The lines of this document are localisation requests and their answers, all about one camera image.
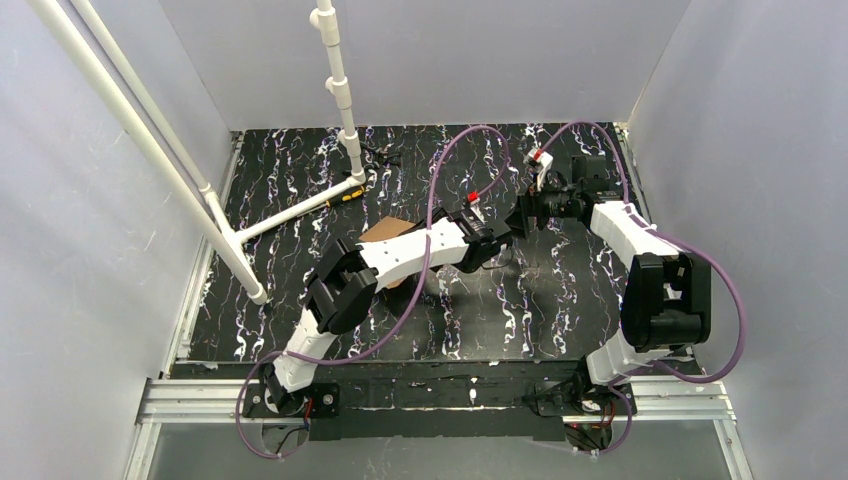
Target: black wire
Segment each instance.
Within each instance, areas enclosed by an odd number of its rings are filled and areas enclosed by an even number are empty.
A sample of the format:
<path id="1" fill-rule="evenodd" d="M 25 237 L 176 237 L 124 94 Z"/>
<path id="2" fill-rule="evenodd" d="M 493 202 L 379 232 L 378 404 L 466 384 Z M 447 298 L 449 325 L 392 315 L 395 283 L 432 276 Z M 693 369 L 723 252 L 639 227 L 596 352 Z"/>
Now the black wire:
<path id="1" fill-rule="evenodd" d="M 377 171 L 381 168 L 400 167 L 400 158 L 403 156 L 403 147 L 397 147 L 393 152 L 388 147 L 371 147 L 365 142 L 359 142 L 362 150 L 370 155 L 370 161 L 362 164 L 364 171 Z M 344 175 L 350 175 L 350 170 L 343 170 Z"/>
<path id="2" fill-rule="evenodd" d="M 279 455 L 279 454 L 280 454 L 280 450 L 282 450 L 282 449 L 283 449 L 283 445 L 285 445 L 286 440 L 288 440 L 288 439 L 289 439 L 289 437 L 291 436 L 291 434 L 292 434 L 292 433 L 294 433 L 294 432 L 299 432 L 299 431 L 301 431 L 301 430 L 306 430 L 306 427 L 297 427 L 297 428 L 293 428 L 293 429 L 289 430 L 289 433 L 287 433 L 287 434 L 286 434 L 286 436 L 285 436 L 285 437 L 283 437 L 283 441 L 282 441 L 282 442 L 280 442 L 280 445 L 277 447 L 277 451 L 276 451 L 276 452 L 274 452 L 274 453 L 275 453 L 275 454 L 277 454 L 277 455 Z"/>
<path id="3" fill-rule="evenodd" d="M 580 435 L 583 436 L 584 439 L 588 440 L 588 443 L 590 443 L 593 447 L 597 448 L 598 450 L 603 450 L 604 448 L 606 448 L 606 447 L 601 447 L 600 445 L 598 445 L 598 442 L 596 442 L 595 439 L 590 437 L 588 433 L 584 432 L 583 430 L 581 430 L 579 428 L 574 428 L 574 427 L 572 427 L 571 425 L 568 425 L 568 424 L 565 424 L 565 428 L 567 428 L 567 429 L 569 429 L 573 432 L 579 433 Z"/>
<path id="4" fill-rule="evenodd" d="M 604 446 L 604 450 L 609 448 L 609 444 L 610 442 L 612 442 L 612 425 L 606 427 L 605 431 L 609 432 L 609 435 L 604 435 L 603 437 L 601 437 L 601 445 Z"/>
<path id="5" fill-rule="evenodd" d="M 510 253 L 509 260 L 507 260 L 506 263 L 504 263 L 503 265 L 494 265 L 494 266 L 491 266 L 491 267 L 487 267 L 487 266 L 483 265 L 480 268 L 482 268 L 483 270 L 497 270 L 499 268 L 508 267 L 513 262 L 513 260 L 515 260 L 515 249 L 510 248 L 509 253 Z"/>

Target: white pvc pipe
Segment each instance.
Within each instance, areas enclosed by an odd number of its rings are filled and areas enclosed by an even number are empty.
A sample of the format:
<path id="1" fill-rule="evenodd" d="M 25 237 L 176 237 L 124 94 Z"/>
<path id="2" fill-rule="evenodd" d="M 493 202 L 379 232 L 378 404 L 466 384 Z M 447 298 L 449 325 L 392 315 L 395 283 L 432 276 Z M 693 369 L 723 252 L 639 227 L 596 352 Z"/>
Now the white pvc pipe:
<path id="1" fill-rule="evenodd" d="M 183 164 L 191 179 L 197 184 L 197 188 L 200 189 L 201 193 L 206 193 L 212 188 L 212 185 L 206 180 L 200 169 L 197 168 L 197 164 L 194 163 L 194 160 L 192 160 L 191 155 L 189 155 L 179 137 L 177 137 L 174 129 L 171 128 L 168 120 L 165 119 L 165 115 L 162 114 L 153 97 L 150 96 L 150 92 L 141 83 L 141 79 L 138 78 L 127 57 L 124 56 L 124 52 L 121 51 L 115 39 L 112 38 L 109 29 L 106 28 L 106 25 L 103 24 L 94 7 L 91 6 L 91 2 L 88 0 L 71 0 L 71 3 L 77 12 L 79 12 L 85 24 L 88 25 L 91 33 L 97 38 L 109 60 L 115 64 L 115 68 L 118 69 L 118 72 L 127 82 L 130 90 L 138 98 L 138 101 L 147 111 L 147 114 L 150 115 L 153 124 L 156 125 L 156 128 L 159 129 L 162 136 L 165 137 L 165 140 L 167 140 L 168 144 L 174 150 L 180 163 Z"/>
<path id="2" fill-rule="evenodd" d="M 363 183 L 365 183 L 364 179 L 359 180 L 356 177 L 348 177 L 344 182 L 334 185 L 328 190 L 325 190 L 313 197 L 309 197 L 296 205 L 292 205 L 273 217 L 266 218 L 265 220 L 262 220 L 255 225 L 251 225 L 244 230 L 239 230 L 236 232 L 236 238 L 239 242 L 244 243 L 257 235 L 261 235 L 276 226 L 288 222 L 292 218 L 299 217 L 304 213 L 314 210 L 316 207 L 324 204 L 327 200 L 336 198 L 348 189 L 358 187 Z"/>
<path id="3" fill-rule="evenodd" d="M 360 184 L 362 184 L 365 181 L 365 172 L 362 170 L 362 148 L 359 145 L 356 124 L 353 123 L 350 85 L 342 64 L 342 51 L 339 47 L 341 43 L 339 22 L 336 19 L 336 9 L 333 8 L 333 2 L 331 0 L 318 0 L 318 8 L 309 15 L 309 23 L 321 32 L 321 40 L 327 48 L 327 57 L 330 60 L 330 71 L 333 76 L 325 85 L 336 97 L 336 106 L 339 107 L 339 113 L 342 116 L 341 140 L 345 144 L 348 157 L 350 157 L 350 174 L 360 180 Z"/>
<path id="4" fill-rule="evenodd" d="M 227 215 L 221 208 L 221 199 L 218 198 L 218 194 L 215 190 L 209 190 L 204 193 L 203 198 L 206 199 L 209 209 L 212 210 L 212 217 L 215 219 L 215 223 L 218 224 L 218 228 L 220 228 L 222 232 L 227 229 L 232 230 L 232 227 L 230 227 L 230 221 L 227 220 Z"/>
<path id="5" fill-rule="evenodd" d="M 183 202 L 206 239 L 247 290 L 251 300 L 257 304 L 265 303 L 268 300 L 265 288 L 248 267 L 241 248 L 233 248 L 232 243 L 228 242 L 224 235 L 218 231 L 212 219 L 203 209 L 203 205 L 194 197 L 188 185 L 183 182 L 182 177 L 171 164 L 162 147 L 153 138 L 141 117 L 135 112 L 129 100 L 74 27 L 62 7 L 56 0 L 29 0 L 29 4 L 65 50 L 68 57 L 86 77 L 91 87 L 100 95 L 112 114 L 121 122 L 138 149 L 150 163 L 163 173 L 177 198 Z"/>

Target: screwdriver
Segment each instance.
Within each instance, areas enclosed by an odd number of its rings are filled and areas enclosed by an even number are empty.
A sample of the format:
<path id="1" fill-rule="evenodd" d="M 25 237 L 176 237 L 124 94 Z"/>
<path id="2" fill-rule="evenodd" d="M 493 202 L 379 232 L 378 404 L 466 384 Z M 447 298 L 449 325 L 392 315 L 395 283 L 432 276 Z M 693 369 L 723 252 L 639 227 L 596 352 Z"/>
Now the screwdriver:
<path id="1" fill-rule="evenodd" d="M 349 202 L 356 198 L 361 197 L 365 193 L 365 185 L 360 185 L 358 187 L 351 187 L 340 195 L 333 197 L 326 202 L 318 205 L 307 213 L 315 212 L 317 210 L 321 210 L 322 208 L 333 208 L 335 206 L 341 205 L 342 203 Z"/>

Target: cardboard box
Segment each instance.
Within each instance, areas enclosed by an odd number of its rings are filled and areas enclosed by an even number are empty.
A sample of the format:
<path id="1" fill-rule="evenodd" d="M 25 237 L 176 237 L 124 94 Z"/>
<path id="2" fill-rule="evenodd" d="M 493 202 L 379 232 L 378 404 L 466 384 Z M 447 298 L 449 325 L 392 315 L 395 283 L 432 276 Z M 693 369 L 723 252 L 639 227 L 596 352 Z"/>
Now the cardboard box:
<path id="1" fill-rule="evenodd" d="M 359 239 L 363 242 L 382 242 L 383 240 L 395 238 L 414 226 L 414 223 L 407 222 L 406 220 L 395 217 L 383 217 L 374 226 L 366 230 Z M 386 285 L 386 288 L 395 288 L 406 279 L 407 277 L 404 277 L 392 282 Z"/>

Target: white connector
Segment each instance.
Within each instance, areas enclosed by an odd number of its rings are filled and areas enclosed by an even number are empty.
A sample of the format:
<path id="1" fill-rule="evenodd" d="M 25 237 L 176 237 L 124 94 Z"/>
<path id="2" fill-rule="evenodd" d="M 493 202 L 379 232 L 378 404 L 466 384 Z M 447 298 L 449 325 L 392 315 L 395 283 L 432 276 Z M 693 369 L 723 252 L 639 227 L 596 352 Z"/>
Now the white connector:
<path id="1" fill-rule="evenodd" d="M 524 163 L 533 167 L 536 172 L 536 191 L 545 186 L 545 177 L 548 175 L 553 162 L 554 157 L 541 148 L 533 148 L 524 156 Z"/>

